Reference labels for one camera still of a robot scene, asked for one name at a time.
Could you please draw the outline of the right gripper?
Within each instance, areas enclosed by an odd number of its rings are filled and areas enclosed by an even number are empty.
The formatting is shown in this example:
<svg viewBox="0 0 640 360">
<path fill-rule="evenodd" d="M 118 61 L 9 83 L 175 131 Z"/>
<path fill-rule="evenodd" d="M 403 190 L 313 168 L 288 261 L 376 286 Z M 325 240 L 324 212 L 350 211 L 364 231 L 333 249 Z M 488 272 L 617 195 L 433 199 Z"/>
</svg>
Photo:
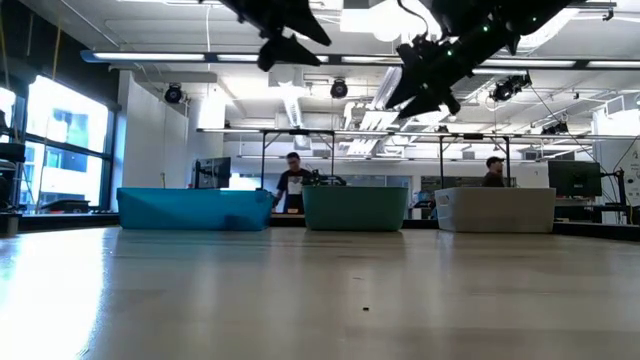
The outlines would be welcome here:
<svg viewBox="0 0 640 360">
<path fill-rule="evenodd" d="M 450 114 L 461 110 L 450 91 L 445 91 L 461 78 L 493 56 L 501 48 L 515 54 L 519 35 L 500 22 L 485 22 L 460 35 L 454 42 L 434 42 L 416 37 L 411 44 L 398 47 L 402 75 L 385 108 L 396 107 L 408 100 L 400 110 L 401 119 L 436 112 L 444 105 Z M 436 93 L 426 91 L 435 88 Z"/>
</svg>

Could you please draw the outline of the black aluminium table frame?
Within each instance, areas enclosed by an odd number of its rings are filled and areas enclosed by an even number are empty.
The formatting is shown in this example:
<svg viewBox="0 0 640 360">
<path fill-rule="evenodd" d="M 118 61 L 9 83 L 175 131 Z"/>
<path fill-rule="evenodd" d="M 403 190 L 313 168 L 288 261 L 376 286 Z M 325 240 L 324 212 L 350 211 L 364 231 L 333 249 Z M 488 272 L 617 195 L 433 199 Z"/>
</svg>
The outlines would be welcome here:
<svg viewBox="0 0 640 360">
<path fill-rule="evenodd" d="M 18 223 L 18 232 L 53 231 L 119 225 L 118 214 L 46 214 L 23 215 Z M 304 227 L 304 218 L 278 215 L 272 217 L 270 225 L 275 227 Z M 439 229 L 437 220 L 404 220 L 402 229 Z M 573 237 L 588 237 L 640 243 L 640 226 L 605 225 L 595 223 L 556 222 L 553 234 Z"/>
</svg>

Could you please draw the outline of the large window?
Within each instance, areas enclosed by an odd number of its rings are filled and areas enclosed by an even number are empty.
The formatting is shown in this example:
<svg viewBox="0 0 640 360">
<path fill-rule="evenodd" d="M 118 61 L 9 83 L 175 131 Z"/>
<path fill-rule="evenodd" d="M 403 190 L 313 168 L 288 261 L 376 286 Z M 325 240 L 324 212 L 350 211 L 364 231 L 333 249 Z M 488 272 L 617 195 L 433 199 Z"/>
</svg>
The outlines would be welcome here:
<svg viewBox="0 0 640 360">
<path fill-rule="evenodd" d="M 27 214 L 64 201 L 106 206 L 113 132 L 111 109 L 46 77 L 24 89 L 0 86 L 0 144 L 24 146 L 24 161 L 0 170 L 10 205 Z"/>
</svg>

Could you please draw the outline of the blue plastic bin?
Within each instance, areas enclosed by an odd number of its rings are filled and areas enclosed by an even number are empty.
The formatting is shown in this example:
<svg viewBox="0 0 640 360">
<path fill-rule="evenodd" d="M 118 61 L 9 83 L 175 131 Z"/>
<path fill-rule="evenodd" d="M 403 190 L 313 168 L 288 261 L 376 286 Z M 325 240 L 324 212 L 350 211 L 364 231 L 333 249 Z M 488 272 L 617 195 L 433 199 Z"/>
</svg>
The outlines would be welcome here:
<svg viewBox="0 0 640 360">
<path fill-rule="evenodd" d="M 119 222 L 130 230 L 262 231 L 273 196 L 265 190 L 117 190 Z"/>
</svg>

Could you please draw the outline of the black desk equipment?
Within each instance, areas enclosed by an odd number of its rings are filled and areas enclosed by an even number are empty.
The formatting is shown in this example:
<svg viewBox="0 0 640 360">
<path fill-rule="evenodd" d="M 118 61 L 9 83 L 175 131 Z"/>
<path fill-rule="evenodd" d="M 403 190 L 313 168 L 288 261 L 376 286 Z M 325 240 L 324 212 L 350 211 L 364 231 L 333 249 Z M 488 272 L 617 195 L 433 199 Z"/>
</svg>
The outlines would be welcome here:
<svg viewBox="0 0 640 360">
<path fill-rule="evenodd" d="M 0 212 L 13 208 L 12 194 L 19 175 L 19 165 L 25 162 L 26 146 L 18 143 L 0 143 Z"/>
</svg>

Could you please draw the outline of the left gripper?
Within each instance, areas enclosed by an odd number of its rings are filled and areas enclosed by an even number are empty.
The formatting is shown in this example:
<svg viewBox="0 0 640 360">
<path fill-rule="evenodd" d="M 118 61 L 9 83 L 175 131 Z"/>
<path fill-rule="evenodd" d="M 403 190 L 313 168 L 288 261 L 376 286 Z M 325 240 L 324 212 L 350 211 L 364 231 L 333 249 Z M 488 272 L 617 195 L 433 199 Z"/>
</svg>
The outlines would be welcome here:
<svg viewBox="0 0 640 360">
<path fill-rule="evenodd" d="M 261 38 L 269 39 L 260 49 L 257 66 L 269 71 L 276 63 L 320 66 L 321 61 L 292 35 L 282 35 L 283 25 L 270 2 L 264 0 L 219 0 L 231 10 L 239 23 L 249 23 Z M 311 11 L 309 0 L 279 0 L 284 25 L 324 46 L 331 39 Z"/>
</svg>

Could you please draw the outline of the overhead light bar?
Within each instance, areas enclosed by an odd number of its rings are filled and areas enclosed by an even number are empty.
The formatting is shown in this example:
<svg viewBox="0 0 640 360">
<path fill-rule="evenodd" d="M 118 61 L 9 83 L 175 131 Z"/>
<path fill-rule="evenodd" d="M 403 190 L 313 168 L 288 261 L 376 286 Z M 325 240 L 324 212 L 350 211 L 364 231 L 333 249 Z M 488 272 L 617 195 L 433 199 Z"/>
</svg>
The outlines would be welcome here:
<svg viewBox="0 0 640 360">
<path fill-rule="evenodd" d="M 81 58 L 87 63 L 229 63 L 256 64 L 254 53 L 169 53 L 169 52 L 107 52 L 83 50 Z M 332 66 L 396 66 L 402 61 L 396 55 L 317 55 L 322 65 Z M 577 71 L 640 70 L 640 59 L 553 59 L 541 57 L 494 57 L 479 68 L 512 69 L 573 69 Z"/>
</svg>

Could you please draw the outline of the white plastic bin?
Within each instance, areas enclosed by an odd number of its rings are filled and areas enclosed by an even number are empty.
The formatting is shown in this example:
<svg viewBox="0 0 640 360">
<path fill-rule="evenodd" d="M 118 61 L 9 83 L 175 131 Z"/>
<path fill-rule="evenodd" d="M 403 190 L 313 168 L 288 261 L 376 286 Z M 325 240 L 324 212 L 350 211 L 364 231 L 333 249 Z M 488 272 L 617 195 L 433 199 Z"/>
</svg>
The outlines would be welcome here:
<svg viewBox="0 0 640 360">
<path fill-rule="evenodd" d="M 455 187 L 435 192 L 441 230 L 463 233 L 551 233 L 553 188 Z"/>
</svg>

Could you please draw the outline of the black rig frame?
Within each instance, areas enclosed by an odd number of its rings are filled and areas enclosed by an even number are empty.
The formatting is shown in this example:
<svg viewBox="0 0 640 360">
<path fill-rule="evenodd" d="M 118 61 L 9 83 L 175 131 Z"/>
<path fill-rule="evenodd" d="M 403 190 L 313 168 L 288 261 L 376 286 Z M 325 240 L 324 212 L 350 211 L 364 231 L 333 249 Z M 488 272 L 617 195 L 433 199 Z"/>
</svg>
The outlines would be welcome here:
<svg viewBox="0 0 640 360">
<path fill-rule="evenodd" d="M 303 129 L 303 128 L 291 128 L 291 129 L 259 129 L 258 132 L 262 135 L 262 143 L 261 143 L 261 173 L 260 173 L 260 188 L 264 188 L 265 184 L 265 165 L 266 165 L 266 149 L 269 147 L 267 144 L 267 136 L 269 134 L 276 134 L 277 136 L 281 134 L 287 134 L 291 136 L 306 136 L 310 137 L 311 135 L 317 135 L 321 140 L 325 140 L 325 136 L 329 136 L 331 138 L 331 143 L 326 142 L 327 147 L 331 151 L 331 174 L 334 174 L 334 164 L 335 164 L 335 145 L 336 145 L 336 133 L 334 130 L 322 130 L 322 129 Z"/>
<path fill-rule="evenodd" d="M 480 143 L 484 140 L 490 140 L 494 145 L 498 146 L 505 155 L 507 186 L 511 187 L 513 185 L 511 175 L 511 140 L 509 136 L 498 133 L 439 133 L 437 141 L 439 146 L 438 158 L 441 185 L 444 185 L 444 144 L 455 143 L 458 140 L 465 140 L 471 143 Z"/>
</svg>

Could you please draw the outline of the white wall poster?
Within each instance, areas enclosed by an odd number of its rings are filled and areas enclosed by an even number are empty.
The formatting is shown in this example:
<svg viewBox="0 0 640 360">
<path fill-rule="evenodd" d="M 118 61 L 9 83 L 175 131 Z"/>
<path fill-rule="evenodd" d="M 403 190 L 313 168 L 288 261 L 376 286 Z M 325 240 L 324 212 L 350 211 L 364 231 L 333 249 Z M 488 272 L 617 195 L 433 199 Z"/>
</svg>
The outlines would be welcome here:
<svg viewBox="0 0 640 360">
<path fill-rule="evenodd" d="M 640 206 L 640 144 L 628 155 L 624 170 L 627 198 L 632 206 Z"/>
</svg>

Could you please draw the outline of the person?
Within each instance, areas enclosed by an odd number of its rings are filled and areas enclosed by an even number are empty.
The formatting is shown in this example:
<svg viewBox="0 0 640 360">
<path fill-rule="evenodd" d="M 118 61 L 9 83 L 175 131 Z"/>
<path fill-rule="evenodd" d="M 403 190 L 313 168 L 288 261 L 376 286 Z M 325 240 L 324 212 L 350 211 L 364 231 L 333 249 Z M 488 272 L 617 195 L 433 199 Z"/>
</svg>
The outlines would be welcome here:
<svg viewBox="0 0 640 360">
<path fill-rule="evenodd" d="M 486 160 L 487 172 L 483 178 L 483 187 L 503 187 L 503 164 L 504 159 L 492 156 Z"/>
<path fill-rule="evenodd" d="M 303 185 L 311 178 L 312 173 L 301 166 L 298 153 L 286 155 L 288 169 L 280 175 L 273 201 L 272 209 L 276 210 L 282 199 L 285 200 L 283 212 L 285 214 L 303 215 Z"/>
</svg>

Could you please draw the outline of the teal plastic bin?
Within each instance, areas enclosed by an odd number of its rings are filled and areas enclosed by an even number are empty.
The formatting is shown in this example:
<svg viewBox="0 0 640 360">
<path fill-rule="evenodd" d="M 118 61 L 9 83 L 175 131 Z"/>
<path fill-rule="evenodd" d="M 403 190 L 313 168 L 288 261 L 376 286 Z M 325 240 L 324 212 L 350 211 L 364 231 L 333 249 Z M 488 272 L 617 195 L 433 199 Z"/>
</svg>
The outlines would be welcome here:
<svg viewBox="0 0 640 360">
<path fill-rule="evenodd" d="M 405 219 L 403 187 L 304 186 L 304 217 L 314 231 L 395 232 Z"/>
</svg>

